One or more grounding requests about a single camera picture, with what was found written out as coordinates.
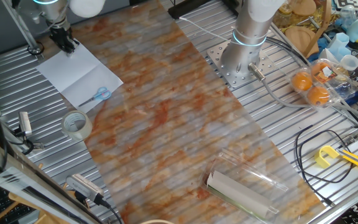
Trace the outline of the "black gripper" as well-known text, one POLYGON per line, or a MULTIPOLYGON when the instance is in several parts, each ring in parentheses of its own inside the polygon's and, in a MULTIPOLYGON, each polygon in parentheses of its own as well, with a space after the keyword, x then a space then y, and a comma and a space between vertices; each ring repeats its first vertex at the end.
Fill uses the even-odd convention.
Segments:
POLYGON ((51 28, 50 29, 50 38, 54 42, 63 42, 65 43, 57 43, 57 46, 60 50, 64 51, 67 54, 73 53, 77 46, 80 45, 80 43, 76 39, 72 39, 72 29, 69 27, 67 29, 65 28, 51 28))

